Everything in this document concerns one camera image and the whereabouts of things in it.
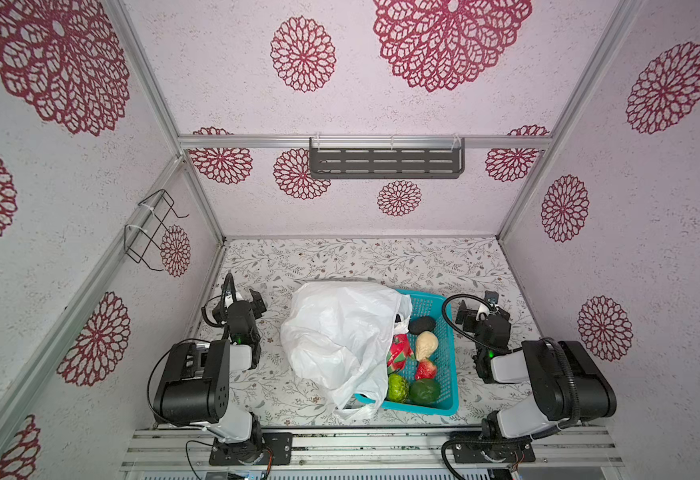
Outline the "beige pear fruit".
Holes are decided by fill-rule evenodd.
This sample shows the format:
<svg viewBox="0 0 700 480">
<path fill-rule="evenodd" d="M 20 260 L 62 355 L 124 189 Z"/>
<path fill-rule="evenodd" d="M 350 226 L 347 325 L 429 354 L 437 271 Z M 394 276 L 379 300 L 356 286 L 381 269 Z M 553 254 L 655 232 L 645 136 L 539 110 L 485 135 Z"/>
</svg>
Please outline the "beige pear fruit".
<svg viewBox="0 0 700 480">
<path fill-rule="evenodd" d="M 428 360 L 438 349 L 439 339 L 432 331 L 424 331 L 416 338 L 415 357 L 418 362 Z"/>
</svg>

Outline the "red dragon fruit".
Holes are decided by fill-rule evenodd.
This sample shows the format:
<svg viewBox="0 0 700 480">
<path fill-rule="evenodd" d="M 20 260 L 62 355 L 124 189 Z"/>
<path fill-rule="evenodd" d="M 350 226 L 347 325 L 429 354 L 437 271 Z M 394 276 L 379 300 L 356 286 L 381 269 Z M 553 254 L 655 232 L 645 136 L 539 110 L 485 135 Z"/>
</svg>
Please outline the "red dragon fruit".
<svg viewBox="0 0 700 480">
<path fill-rule="evenodd" d="M 408 334 L 397 334 L 393 336 L 392 343 L 387 355 L 387 372 L 394 374 L 402 371 L 407 361 L 413 356 Z"/>
</svg>

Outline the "light green custard apple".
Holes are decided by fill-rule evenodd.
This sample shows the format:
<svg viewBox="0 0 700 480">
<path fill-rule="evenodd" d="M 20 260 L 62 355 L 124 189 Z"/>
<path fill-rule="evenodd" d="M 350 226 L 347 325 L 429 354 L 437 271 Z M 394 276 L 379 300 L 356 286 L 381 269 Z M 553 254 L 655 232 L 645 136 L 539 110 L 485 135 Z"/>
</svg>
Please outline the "light green custard apple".
<svg viewBox="0 0 700 480">
<path fill-rule="evenodd" d="M 393 373 L 388 376 L 387 401 L 405 403 L 408 400 L 409 391 L 410 384 L 402 375 Z"/>
</svg>

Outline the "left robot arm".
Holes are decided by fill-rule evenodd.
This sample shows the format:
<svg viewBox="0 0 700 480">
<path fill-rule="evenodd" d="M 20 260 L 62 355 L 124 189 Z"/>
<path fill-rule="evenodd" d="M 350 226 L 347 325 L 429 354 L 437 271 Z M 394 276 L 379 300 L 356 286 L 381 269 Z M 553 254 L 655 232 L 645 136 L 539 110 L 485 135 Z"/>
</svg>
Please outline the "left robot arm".
<svg viewBox="0 0 700 480">
<path fill-rule="evenodd" d="M 220 328 L 217 340 L 185 339 L 161 357 L 164 370 L 148 405 L 160 424 L 194 427 L 214 436 L 214 465 L 254 464 L 266 444 L 257 416 L 232 399 L 231 377 L 258 367 L 262 345 L 257 320 L 267 311 L 262 295 L 250 299 L 223 293 L 213 308 L 201 308 L 204 322 Z"/>
</svg>

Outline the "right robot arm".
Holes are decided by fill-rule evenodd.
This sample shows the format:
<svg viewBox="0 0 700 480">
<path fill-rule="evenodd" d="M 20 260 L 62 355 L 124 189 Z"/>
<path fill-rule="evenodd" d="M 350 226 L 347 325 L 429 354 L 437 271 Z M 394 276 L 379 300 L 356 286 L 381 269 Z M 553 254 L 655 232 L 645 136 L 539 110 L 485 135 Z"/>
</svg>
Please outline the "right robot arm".
<svg viewBox="0 0 700 480">
<path fill-rule="evenodd" d="M 531 387 L 524 400 L 486 416 L 478 432 L 452 436 L 441 447 L 443 457 L 452 450 L 464 461 L 472 450 L 492 463 L 518 465 L 534 459 L 534 441 L 616 413 L 613 387 L 580 342 L 542 337 L 511 348 L 509 314 L 471 294 L 446 298 L 441 314 L 455 333 L 474 343 L 473 362 L 481 380 Z"/>
</svg>

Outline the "dark avocado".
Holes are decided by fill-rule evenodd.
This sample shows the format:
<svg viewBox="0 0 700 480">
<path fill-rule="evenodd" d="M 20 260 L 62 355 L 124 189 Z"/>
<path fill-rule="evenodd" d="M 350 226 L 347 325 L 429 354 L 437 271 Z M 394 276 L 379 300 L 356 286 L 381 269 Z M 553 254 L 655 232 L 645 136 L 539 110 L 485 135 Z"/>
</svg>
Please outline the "dark avocado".
<svg viewBox="0 0 700 480">
<path fill-rule="evenodd" d="M 422 316 L 411 320 L 408 326 L 408 332 L 412 335 L 421 335 L 424 332 L 434 333 L 437 326 L 437 321 L 431 316 Z"/>
</svg>

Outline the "white plastic bag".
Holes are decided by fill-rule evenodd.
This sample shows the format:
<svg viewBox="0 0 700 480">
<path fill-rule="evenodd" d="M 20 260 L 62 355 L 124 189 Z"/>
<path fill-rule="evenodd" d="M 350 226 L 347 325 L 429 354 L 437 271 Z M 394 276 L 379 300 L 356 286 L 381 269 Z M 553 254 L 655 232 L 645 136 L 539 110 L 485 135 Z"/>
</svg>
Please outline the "white plastic bag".
<svg viewBox="0 0 700 480">
<path fill-rule="evenodd" d="M 308 282 L 292 295 L 281 345 L 293 372 L 317 385 L 336 417 L 365 421 L 387 397 L 387 355 L 412 314 L 409 295 L 379 283 Z"/>
</svg>

